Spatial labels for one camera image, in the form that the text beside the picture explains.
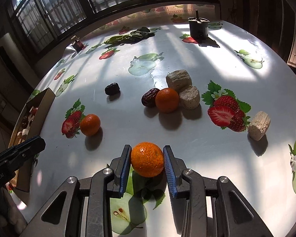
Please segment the person left gloved hand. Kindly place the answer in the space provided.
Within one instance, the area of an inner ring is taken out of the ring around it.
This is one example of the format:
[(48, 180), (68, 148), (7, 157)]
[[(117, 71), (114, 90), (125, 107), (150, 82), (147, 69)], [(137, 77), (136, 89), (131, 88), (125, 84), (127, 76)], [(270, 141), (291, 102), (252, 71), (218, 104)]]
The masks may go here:
[(27, 222), (6, 187), (0, 188), (0, 236), (20, 236)]

